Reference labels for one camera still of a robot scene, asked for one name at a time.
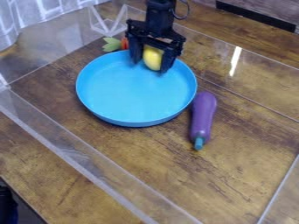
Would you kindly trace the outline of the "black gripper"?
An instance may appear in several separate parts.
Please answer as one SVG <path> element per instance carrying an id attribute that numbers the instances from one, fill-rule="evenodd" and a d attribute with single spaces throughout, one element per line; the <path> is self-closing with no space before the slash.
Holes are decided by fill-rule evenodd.
<path id="1" fill-rule="evenodd" d="M 174 30 L 174 23 L 150 23 L 129 19 L 126 37 L 129 38 L 130 56 L 137 64 L 143 58 L 145 45 L 167 46 L 163 50 L 161 73 L 165 74 L 174 65 L 175 59 L 182 55 L 186 37 Z"/>

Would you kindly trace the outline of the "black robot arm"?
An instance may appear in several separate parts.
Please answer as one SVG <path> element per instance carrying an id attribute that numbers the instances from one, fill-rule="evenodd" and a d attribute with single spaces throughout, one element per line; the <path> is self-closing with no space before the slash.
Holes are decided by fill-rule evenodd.
<path id="1" fill-rule="evenodd" d="M 174 30 L 174 20 L 185 17 L 175 14 L 177 0 L 147 0 L 146 5 L 145 21 L 126 21 L 130 57 L 137 64 L 143 58 L 146 46 L 162 50 L 162 66 L 158 71 L 163 74 L 183 52 L 186 37 Z"/>

